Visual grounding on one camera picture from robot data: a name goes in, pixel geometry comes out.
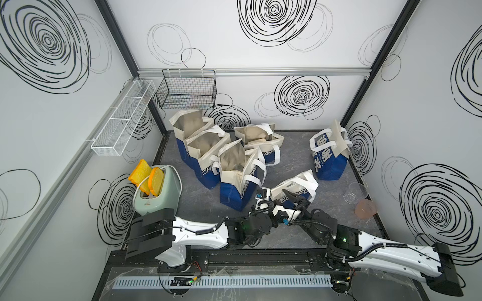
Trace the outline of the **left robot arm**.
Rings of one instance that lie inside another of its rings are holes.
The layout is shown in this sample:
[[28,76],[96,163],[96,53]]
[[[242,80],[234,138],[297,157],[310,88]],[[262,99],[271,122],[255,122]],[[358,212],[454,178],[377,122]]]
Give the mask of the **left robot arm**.
[[278,224],[289,224],[283,211],[269,213],[273,206],[255,210],[240,218],[222,218],[218,223],[188,221],[174,215],[174,209],[165,208],[133,220],[126,240],[125,259],[144,262],[156,259],[179,267],[188,261],[188,247],[237,249],[255,245],[270,234]]

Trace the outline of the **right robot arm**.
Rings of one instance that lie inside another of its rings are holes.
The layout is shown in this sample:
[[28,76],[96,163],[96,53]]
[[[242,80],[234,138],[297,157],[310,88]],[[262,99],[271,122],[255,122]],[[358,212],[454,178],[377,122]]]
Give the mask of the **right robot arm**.
[[321,209],[308,211],[311,204],[305,194],[283,189],[289,212],[283,223],[301,227],[326,250],[325,263],[332,269],[349,266],[398,274],[426,283],[434,292],[462,297],[453,257],[444,243],[410,245],[373,236],[356,228],[339,224]]

